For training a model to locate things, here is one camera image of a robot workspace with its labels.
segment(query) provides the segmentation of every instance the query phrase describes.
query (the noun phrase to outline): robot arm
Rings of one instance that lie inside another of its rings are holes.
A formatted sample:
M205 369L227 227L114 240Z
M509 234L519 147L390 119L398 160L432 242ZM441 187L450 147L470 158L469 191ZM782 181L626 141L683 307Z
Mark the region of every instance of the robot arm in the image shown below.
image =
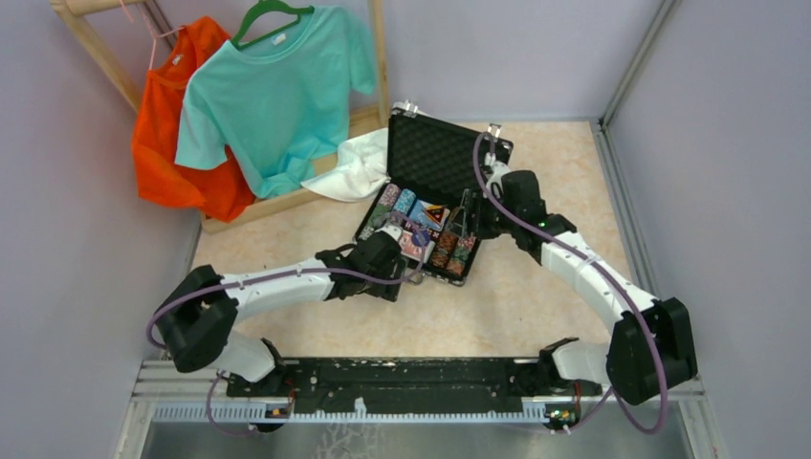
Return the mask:
M624 279L602 261L561 215L546 212L537 178L531 171L512 172L502 163L485 164L488 189L523 222L537 226L559 241L578 249L581 259L557 244L543 240L505 218L492 203L476 193L466 193L464 228L479 239L509 233L518 247L538 264L557 274L600 316L612 332L610 345L565 339L541 351L551 356L553 380L586 380L614 386L630 404L640 404L659 394L656 371L639 323L595 268L611 274L623 286L655 334L656 347L665 367L668 388L697 373L690 318L677 299L660 301ZM182 304L156 320L176 368L190 372L215 367L231 373L232 381L279 387L285 374L284 360L267 340L248 339L232 330L233 324L261 312L307 301L344 299L367 293L391 298L387 285L368 277L397 283L405 260L398 239L401 229L386 225L357 246L322 251L293 266L252 274L218 275L211 266L200 267L166 300ZM367 276L364 280L355 274ZM214 290L182 301L203 289Z
M385 225L372 237L284 268L248 274L217 274L210 265L193 270L159 311L181 301L155 321L165 346L181 373L213 367L248 383L279 385L283 360L272 343L249 339L232 329L248 317L309 301L344 299L368 293L390 295L390 286L342 272L396 279L406 262L398 244L402 230ZM204 289L214 292L189 300Z
M584 259L575 256L565 247L527 231L506 218L481 193L470 192L463 200L474 235L491 239L511 234L521 250L571 286L612 332L610 344L565 339L542 351L551 354L562 380L611 384L630 404L640 404L659 393L653 359L639 323L597 265L617 281L642 312L662 359L668 388L697 374L690 316L684 304L676 298L661 301L633 285L592 250L571 222L547 213L532 171L513 172L493 155L485 157L484 171L488 190L505 209L584 255Z

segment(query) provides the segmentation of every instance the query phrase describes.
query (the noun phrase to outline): green hanger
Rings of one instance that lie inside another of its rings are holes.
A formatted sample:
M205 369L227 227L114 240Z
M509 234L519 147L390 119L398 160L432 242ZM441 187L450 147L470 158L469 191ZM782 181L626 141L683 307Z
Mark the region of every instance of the green hanger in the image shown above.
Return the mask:
M284 2L282 2L280 0L259 0L259 3L257 3L256 5L253 5L251 7L251 9L248 10L248 12L245 13L245 18L242 19L242 25L239 26L239 32L236 33L236 35L230 40L230 42L233 44L233 47L236 48L237 50L242 50L242 49L248 48L249 46L258 43L258 42L264 40L265 38L267 38L267 37L269 37L269 36L271 36L273 34L279 33L281 31L284 31L286 29L289 29L289 28L293 27L294 25L301 22L301 15L302 14L312 14L313 11L315 11L315 10L316 9L313 8L313 7L293 8L290 5L284 3ZM266 34L260 36L259 38L256 38L254 41L250 41L248 43L240 43L240 40L242 40L242 37L245 36L245 33L247 33L248 29L251 28L251 24L253 24L253 22L256 21L256 19L258 19L259 16L261 16L262 14L265 14L266 12L273 12L273 11L286 12L288 14L294 14L295 16L297 16L297 18L296 18L295 21L291 22L290 24L288 24L286 26L282 26L282 27L276 29L273 32L266 33Z

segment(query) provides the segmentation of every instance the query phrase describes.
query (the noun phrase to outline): white cloth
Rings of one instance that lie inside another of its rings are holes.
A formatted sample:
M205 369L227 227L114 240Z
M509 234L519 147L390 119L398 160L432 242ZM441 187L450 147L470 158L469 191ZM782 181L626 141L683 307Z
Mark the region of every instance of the white cloth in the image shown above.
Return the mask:
M338 165L301 185L338 201L370 198L385 183L387 148L386 127L344 141L338 145Z

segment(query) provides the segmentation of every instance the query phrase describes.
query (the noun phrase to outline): wooden clothes rack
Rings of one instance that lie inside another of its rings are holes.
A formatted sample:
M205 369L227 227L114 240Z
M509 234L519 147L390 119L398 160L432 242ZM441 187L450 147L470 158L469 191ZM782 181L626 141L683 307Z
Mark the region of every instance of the wooden clothes rack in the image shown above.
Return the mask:
M138 87L132 76L123 68L119 60L85 17L89 14L120 8L120 0L50 1L51 6L62 22L68 26L68 29L76 36L79 43L81 43L84 49L96 61L101 70L110 78L110 81L116 86L121 95L124 96L132 108L138 112L142 99L141 88ZM377 62L378 103L377 105L369 105L352 111L349 123L349 137L357 137L388 125L390 104L385 66L383 10L381 0L367 0L367 2L369 8L369 24L372 30L375 59ZM166 33L172 30L168 21L163 16L163 12L160 10L157 0L124 0L124 4L144 4L147 7L151 6L149 15L156 30L159 33ZM167 43L171 46L173 40L167 40ZM334 168L337 162L338 156L336 153L314 160L313 167L316 170L316 175ZM273 199L256 200L256 202L248 206L240 216L230 223L208 218L201 212L201 224L205 232L218 232L235 225L241 225L267 215L278 213L288 208L301 206L302 204L315 201L319 198L321 198L320 195L306 188L301 188Z

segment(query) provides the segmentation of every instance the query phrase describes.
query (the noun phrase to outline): orange t-shirt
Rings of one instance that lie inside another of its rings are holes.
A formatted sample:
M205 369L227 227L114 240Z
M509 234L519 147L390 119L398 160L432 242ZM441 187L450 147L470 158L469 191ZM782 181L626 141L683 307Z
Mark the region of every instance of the orange t-shirt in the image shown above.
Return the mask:
M132 139L139 196L172 208L198 208L226 222L254 201L233 154L226 147L225 163L197 170L176 165L175 153L186 84L228 39L228 33L208 16L178 32L166 64L146 73Z

